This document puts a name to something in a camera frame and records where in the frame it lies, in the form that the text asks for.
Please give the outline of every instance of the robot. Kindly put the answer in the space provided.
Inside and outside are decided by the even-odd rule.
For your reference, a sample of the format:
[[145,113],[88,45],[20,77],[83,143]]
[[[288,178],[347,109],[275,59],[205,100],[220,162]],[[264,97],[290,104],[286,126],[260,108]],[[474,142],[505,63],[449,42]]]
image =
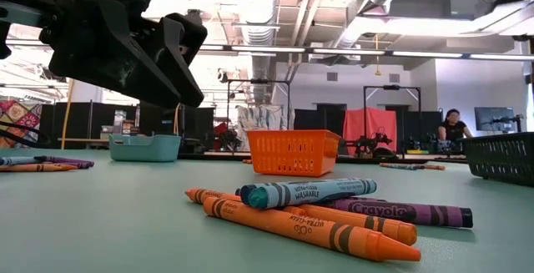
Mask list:
[[208,32],[201,20],[170,13],[141,17],[150,0],[0,0],[0,59],[12,23],[41,28],[53,49],[48,68],[168,109],[204,96],[189,65]]

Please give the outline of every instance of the ceiling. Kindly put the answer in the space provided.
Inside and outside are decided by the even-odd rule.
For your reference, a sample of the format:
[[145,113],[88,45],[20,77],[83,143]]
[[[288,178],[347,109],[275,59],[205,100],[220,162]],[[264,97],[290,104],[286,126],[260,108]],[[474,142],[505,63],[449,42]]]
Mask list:
[[[310,31],[306,35],[305,45],[311,43],[326,43],[337,39],[347,24],[347,6],[351,0],[320,0],[313,17]],[[275,45],[288,45],[294,30],[295,21],[301,5],[301,0],[277,0],[276,21],[278,27],[275,35]],[[243,44],[241,28],[239,26],[239,0],[152,0],[149,9],[144,13],[146,18],[159,19],[168,13],[186,13],[188,9],[199,9],[204,26],[209,31],[205,43],[215,44]],[[12,25],[9,32],[11,39],[38,39],[38,28]],[[480,52],[503,53],[513,48],[513,42],[508,37],[489,36],[484,38],[443,38],[438,36],[406,36],[380,33],[376,37],[360,37],[357,44],[362,48],[406,49],[425,51],[462,50],[465,44],[469,52],[481,47]],[[47,67],[51,57],[49,48],[15,47],[13,55],[3,61],[0,67],[0,83],[10,84],[56,84],[55,81],[41,77],[41,67]],[[191,65],[191,70],[206,93],[206,105],[218,104],[226,100],[226,84],[217,80],[220,68],[233,73],[236,78],[247,78],[247,68],[250,57],[247,56],[204,56],[199,55]],[[363,57],[364,65],[375,63],[376,57]],[[413,58],[381,58],[380,64],[401,64],[410,68],[417,63]],[[248,99],[248,85],[241,85],[244,94],[236,96],[234,103],[243,104]],[[48,96],[50,99],[64,99],[66,89],[31,90],[38,96]],[[121,95],[114,95],[114,100],[123,99],[132,103],[131,99]]]

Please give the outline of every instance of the metal frame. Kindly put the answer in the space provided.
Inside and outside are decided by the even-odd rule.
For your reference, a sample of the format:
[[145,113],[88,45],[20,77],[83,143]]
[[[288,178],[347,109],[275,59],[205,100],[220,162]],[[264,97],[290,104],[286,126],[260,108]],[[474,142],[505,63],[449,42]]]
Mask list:
[[230,126],[230,85],[232,82],[249,82],[250,84],[273,84],[273,83],[283,83],[287,86],[287,129],[290,129],[290,115],[291,115],[291,86],[290,81],[284,80],[264,80],[264,79],[228,79],[227,89],[226,89],[226,125]]
[[[367,89],[374,88],[372,93],[370,93],[369,96],[367,96]],[[378,89],[384,89],[384,90],[400,90],[405,89],[407,93],[410,94],[415,100],[417,100],[417,111],[419,112],[419,140],[422,139],[421,134],[421,122],[423,120],[423,114],[421,112],[421,88],[418,87],[411,87],[411,86],[397,86],[397,85],[384,85],[384,86],[364,86],[364,136],[367,137],[367,100],[370,99],[370,97],[373,96],[373,94],[376,93]],[[411,89],[414,89],[417,91],[417,97],[411,92]]]

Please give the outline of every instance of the person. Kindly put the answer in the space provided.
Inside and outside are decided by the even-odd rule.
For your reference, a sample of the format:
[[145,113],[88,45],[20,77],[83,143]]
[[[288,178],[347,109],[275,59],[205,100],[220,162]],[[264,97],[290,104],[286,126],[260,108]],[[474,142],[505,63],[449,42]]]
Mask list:
[[438,128],[439,139],[450,140],[456,142],[458,139],[463,139],[464,135],[470,139],[473,137],[467,125],[460,121],[460,111],[451,109],[447,111],[445,121]]

